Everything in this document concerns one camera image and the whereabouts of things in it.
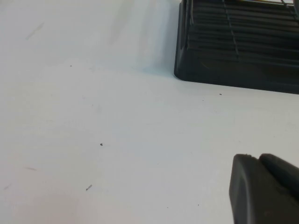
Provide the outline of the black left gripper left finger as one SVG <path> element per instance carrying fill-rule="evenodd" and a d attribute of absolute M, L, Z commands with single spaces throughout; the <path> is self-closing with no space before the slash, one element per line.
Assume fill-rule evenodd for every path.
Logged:
<path fill-rule="evenodd" d="M 259 158 L 234 156 L 229 198 L 235 224 L 299 222 L 299 195 L 281 185 Z"/>

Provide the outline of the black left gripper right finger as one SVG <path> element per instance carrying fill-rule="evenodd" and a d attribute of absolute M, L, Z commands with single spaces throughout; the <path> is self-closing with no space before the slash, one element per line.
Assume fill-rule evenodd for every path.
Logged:
<path fill-rule="evenodd" d="M 299 194 L 299 168 L 273 155 L 261 154 L 259 161 L 293 195 Z"/>

